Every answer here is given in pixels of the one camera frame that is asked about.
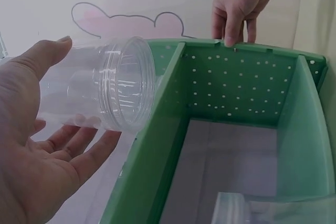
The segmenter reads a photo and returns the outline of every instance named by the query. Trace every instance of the green plastic bin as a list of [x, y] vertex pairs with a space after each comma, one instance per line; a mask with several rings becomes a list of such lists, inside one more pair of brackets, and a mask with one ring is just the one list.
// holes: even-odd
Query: green plastic bin
[[226, 48], [220, 40], [150, 40], [150, 46], [156, 76], [163, 76], [152, 116], [100, 223], [159, 222], [191, 118], [276, 128], [277, 197], [335, 192], [318, 96], [323, 56], [251, 44]]

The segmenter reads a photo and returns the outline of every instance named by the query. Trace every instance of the green divider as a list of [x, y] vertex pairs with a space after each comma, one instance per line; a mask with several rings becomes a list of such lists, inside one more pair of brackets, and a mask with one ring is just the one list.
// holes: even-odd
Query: green divider
[[278, 124], [277, 196], [335, 192], [327, 127], [304, 56], [299, 56]]
[[137, 136], [100, 223], [157, 223], [189, 122], [180, 43], [156, 92], [148, 126]]

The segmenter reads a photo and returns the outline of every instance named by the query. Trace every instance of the cartoon outline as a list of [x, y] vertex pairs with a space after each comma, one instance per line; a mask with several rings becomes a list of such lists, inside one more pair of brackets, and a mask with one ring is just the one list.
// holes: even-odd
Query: cartoon outline
[[80, 4], [88, 4], [88, 5], [93, 6], [93, 7], [97, 8], [98, 10], [100, 10], [102, 13], [104, 13], [104, 15], [107, 16], [108, 18], [115, 18], [115, 17], [128, 17], [128, 18], [131, 18], [131, 17], [140, 17], [140, 18], [145, 18], [145, 19], [150, 20], [151, 22], [153, 22], [154, 27], [156, 27], [156, 21], [157, 21], [157, 19], [158, 19], [162, 14], [172, 14], [172, 15], [176, 16], [176, 17], [180, 20], [180, 22], [181, 22], [181, 24], [182, 24], [182, 33], [181, 33], [181, 37], [184, 37], [184, 38], [195, 38], [195, 37], [191, 37], [191, 36], [184, 35], [184, 24], [183, 24], [183, 21], [182, 21], [182, 19], [179, 17], [179, 15], [177, 15], [177, 14], [175, 14], [175, 13], [173, 13], [173, 12], [161, 12], [161, 13], [159, 13], [159, 14], [156, 16], [155, 19], [151, 19], [151, 18], [148, 18], [148, 17], [143, 16], [143, 15], [123, 15], [123, 14], [119, 14], [119, 15], [112, 15], [112, 16], [109, 16], [109, 15], [108, 15], [106, 12], [104, 12], [100, 7], [98, 7], [97, 5], [92, 4], [92, 3], [90, 3], [90, 2], [78, 2], [78, 3], [76, 3], [76, 4], [72, 7], [72, 9], [71, 9], [71, 17], [72, 17], [72, 21], [76, 24], [76, 26], [78, 26], [79, 29], [81, 29], [81, 30], [84, 31], [85, 33], [90, 34], [90, 35], [93, 35], [93, 36], [96, 36], [96, 37], [98, 37], [98, 38], [101, 38], [101, 36], [96, 35], [96, 34], [93, 34], [93, 33], [90, 33], [89, 31], [86, 31], [85, 29], [83, 29], [82, 27], [80, 27], [79, 24], [75, 21], [75, 18], [74, 18], [74, 16], [73, 16], [73, 11], [74, 11], [74, 8], [75, 8], [77, 5], [80, 5]]

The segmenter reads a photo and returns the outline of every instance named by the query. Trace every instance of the pink drawing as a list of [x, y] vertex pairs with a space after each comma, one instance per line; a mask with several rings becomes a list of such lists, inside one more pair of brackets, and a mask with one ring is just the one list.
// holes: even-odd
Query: pink drawing
[[80, 29], [100, 38], [191, 38], [183, 34], [181, 18], [171, 12], [160, 13], [154, 20], [141, 15], [108, 16], [98, 6], [83, 2], [72, 8], [72, 19]]

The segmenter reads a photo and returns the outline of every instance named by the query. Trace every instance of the perforated green panel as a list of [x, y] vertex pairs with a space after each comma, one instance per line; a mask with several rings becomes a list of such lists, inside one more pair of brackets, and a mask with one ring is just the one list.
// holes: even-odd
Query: perforated green panel
[[152, 50], [154, 64], [155, 64], [155, 75], [157, 77], [164, 75], [167, 66], [177, 48], [177, 43], [150, 43]]
[[[297, 56], [295, 51], [284, 54], [244, 44], [187, 47], [184, 60], [190, 66], [192, 117], [276, 126]], [[325, 59], [309, 56], [307, 60], [318, 84]]]

